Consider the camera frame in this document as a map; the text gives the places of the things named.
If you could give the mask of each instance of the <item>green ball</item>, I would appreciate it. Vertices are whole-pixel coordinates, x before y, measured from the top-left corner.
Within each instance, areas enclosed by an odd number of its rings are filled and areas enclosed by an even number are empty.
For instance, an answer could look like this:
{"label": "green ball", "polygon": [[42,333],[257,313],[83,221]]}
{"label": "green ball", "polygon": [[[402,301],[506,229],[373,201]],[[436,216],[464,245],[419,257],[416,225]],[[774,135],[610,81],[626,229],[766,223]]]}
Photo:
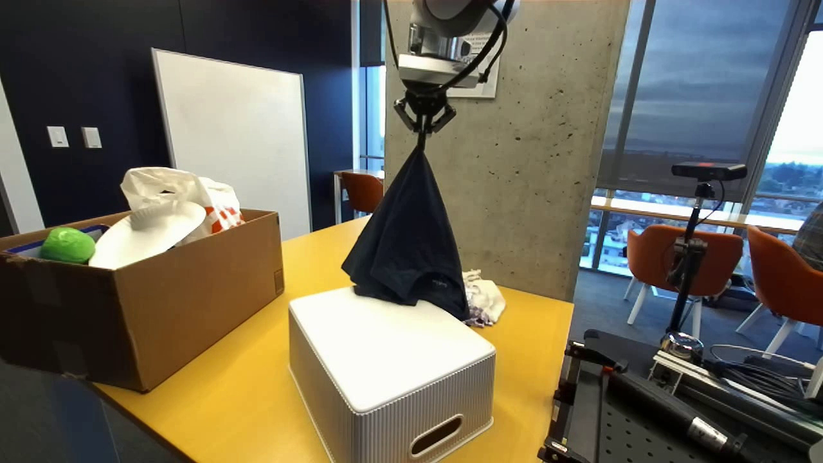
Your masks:
{"label": "green ball", "polygon": [[42,246],[43,259],[85,264],[96,255],[96,239],[81,229],[55,225]]}

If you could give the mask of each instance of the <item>orange chair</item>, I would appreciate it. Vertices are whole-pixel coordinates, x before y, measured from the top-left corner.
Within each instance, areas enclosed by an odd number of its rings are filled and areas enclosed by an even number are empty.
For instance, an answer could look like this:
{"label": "orange chair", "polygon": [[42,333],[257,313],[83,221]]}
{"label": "orange chair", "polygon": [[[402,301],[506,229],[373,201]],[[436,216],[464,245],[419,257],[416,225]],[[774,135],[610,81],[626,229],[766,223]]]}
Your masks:
{"label": "orange chair", "polygon": [[[628,268],[632,273],[632,282],[641,282],[641,293],[636,306],[628,317],[628,323],[636,323],[648,287],[666,287],[680,290],[670,282],[675,268],[675,245],[685,236],[685,229],[676,225],[648,225],[643,234],[628,234]],[[744,239],[736,234],[712,234],[712,232],[694,232],[693,239],[702,239],[708,245],[702,261],[693,277],[693,333],[699,336],[699,317],[702,317],[702,295],[717,295],[731,281],[740,255]]]}
{"label": "orange chair", "polygon": [[360,214],[373,214],[383,201],[383,180],[371,173],[337,173],[339,193],[348,197],[342,206]]}
{"label": "orange chair", "polygon": [[744,318],[744,331],[762,309],[783,317],[783,327],[773,336],[762,356],[774,356],[797,320],[823,323],[823,270],[807,264],[789,245],[749,225],[749,252],[754,287],[762,302]]}

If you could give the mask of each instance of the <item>box handle cutout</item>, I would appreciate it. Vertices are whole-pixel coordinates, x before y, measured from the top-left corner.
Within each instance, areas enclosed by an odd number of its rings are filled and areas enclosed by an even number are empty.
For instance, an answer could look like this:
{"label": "box handle cutout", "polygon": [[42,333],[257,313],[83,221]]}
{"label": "box handle cutout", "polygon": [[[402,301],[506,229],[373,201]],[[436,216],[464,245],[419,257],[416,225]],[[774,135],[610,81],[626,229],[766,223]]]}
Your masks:
{"label": "box handle cutout", "polygon": [[439,448],[443,443],[447,443],[450,436],[455,436],[464,426],[464,413],[455,413],[429,430],[424,430],[421,434],[416,434],[412,440],[412,457],[421,457],[429,449]]}

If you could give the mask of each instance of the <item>black cloth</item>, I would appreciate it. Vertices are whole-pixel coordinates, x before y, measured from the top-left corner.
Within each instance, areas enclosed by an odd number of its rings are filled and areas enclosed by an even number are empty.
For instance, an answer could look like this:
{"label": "black cloth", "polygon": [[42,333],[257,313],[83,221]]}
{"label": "black cloth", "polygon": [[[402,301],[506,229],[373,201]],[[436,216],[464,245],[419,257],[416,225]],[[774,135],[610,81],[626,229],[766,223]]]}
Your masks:
{"label": "black cloth", "polygon": [[356,293],[403,306],[429,301],[468,318],[464,268],[419,142],[342,261]]}

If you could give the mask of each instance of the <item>wall outlet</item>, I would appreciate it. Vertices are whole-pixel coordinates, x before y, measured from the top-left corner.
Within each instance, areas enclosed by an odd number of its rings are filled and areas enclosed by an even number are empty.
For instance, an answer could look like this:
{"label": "wall outlet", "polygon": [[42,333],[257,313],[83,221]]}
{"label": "wall outlet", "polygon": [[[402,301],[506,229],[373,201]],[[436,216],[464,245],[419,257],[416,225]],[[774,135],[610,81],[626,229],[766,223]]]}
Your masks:
{"label": "wall outlet", "polygon": [[49,147],[51,149],[67,149],[69,147],[69,133],[64,125],[47,125],[49,133]]}
{"label": "wall outlet", "polygon": [[83,125],[83,147],[85,149],[104,149],[101,125]]}

